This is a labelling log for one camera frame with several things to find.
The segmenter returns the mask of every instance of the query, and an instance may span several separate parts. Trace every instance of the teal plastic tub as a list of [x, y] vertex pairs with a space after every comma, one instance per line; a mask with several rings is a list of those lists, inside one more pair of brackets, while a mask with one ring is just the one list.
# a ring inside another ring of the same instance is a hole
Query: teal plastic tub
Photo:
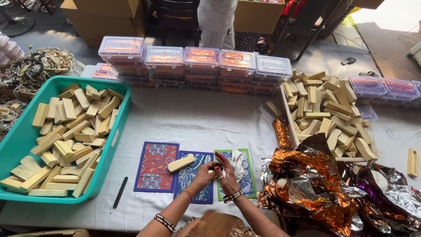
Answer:
[[34, 99], [32, 99], [31, 103], [22, 113], [22, 116], [0, 143], [0, 180], [9, 177], [11, 175], [10, 171], [17, 167], [20, 164], [20, 160], [25, 156], [32, 156], [42, 167], [45, 166], [45, 163], [39, 156], [30, 153], [30, 150], [38, 145], [36, 143], [37, 137], [41, 136], [39, 134], [41, 128], [33, 127], [32, 121], [39, 103], [48, 104], [51, 97], [58, 96], [61, 94], [63, 88], [72, 83], [80, 83], [83, 88], [89, 84], [97, 89], [112, 89], [121, 94], [125, 94], [114, 126], [108, 136], [108, 141], [103, 147], [101, 159], [96, 167], [88, 191], [79, 198], [71, 196], [72, 191], [69, 192], [70, 195], [67, 197], [30, 197], [25, 194], [7, 191], [5, 187], [0, 184], [0, 199], [21, 202], [76, 204], [99, 194], [130, 110], [131, 88], [127, 83], [123, 82], [70, 76], [55, 76], [49, 79], [35, 95]]

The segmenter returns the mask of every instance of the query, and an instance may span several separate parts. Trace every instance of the pile of jewelry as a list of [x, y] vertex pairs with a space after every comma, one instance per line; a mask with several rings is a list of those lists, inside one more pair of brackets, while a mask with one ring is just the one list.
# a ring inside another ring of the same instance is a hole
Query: pile of jewelry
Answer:
[[0, 142], [16, 123], [27, 106], [27, 103], [20, 100], [13, 100], [5, 95], [0, 96]]
[[67, 50], [40, 48], [13, 63], [2, 65], [0, 88], [13, 89], [16, 98], [23, 99], [18, 92], [36, 93], [49, 78], [70, 75], [74, 65], [75, 58]]

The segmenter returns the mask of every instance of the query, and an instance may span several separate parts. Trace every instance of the person in white clothing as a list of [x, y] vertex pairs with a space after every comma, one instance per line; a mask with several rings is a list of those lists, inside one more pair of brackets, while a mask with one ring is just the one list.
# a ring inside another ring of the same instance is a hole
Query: person in white clothing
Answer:
[[197, 8], [202, 47], [231, 49], [234, 41], [234, 12], [238, 0], [200, 0]]

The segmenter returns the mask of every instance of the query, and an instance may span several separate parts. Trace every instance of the bangle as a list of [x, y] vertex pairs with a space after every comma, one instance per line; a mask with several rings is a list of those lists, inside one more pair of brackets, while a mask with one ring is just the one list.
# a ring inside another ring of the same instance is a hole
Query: bangle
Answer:
[[189, 191], [187, 191], [186, 189], [185, 190], [183, 190], [184, 192], [186, 192], [189, 196], [190, 196], [190, 199], [193, 201], [193, 196], [192, 196], [192, 194], [189, 192]]
[[169, 221], [167, 220], [165, 217], [161, 216], [160, 214], [156, 214], [154, 216], [154, 219], [159, 221], [161, 224], [163, 224], [165, 227], [167, 227], [167, 229], [173, 233], [174, 230], [176, 229], [175, 226]]
[[238, 198], [240, 195], [243, 194], [242, 189], [240, 189], [238, 192], [236, 192], [235, 194], [231, 195], [231, 196], [224, 196], [224, 203], [228, 203], [230, 201], [233, 201], [234, 199]]

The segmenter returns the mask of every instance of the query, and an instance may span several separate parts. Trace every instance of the woman's hand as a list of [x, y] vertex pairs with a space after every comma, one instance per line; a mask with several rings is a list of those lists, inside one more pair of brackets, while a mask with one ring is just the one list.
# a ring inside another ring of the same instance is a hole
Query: woman's hand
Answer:
[[216, 167], [217, 165], [218, 163], [215, 161], [202, 164], [197, 171], [195, 179], [186, 189], [193, 196], [196, 196], [198, 193], [200, 193], [200, 191], [209, 185], [216, 176], [215, 172], [209, 173], [208, 170]]
[[225, 192], [225, 195], [231, 196], [240, 190], [240, 185], [235, 179], [234, 170], [232, 169], [229, 161], [221, 153], [215, 152], [216, 159], [224, 166], [226, 177], [222, 174], [222, 170], [219, 167], [215, 167], [215, 173], [221, 182], [221, 187]]

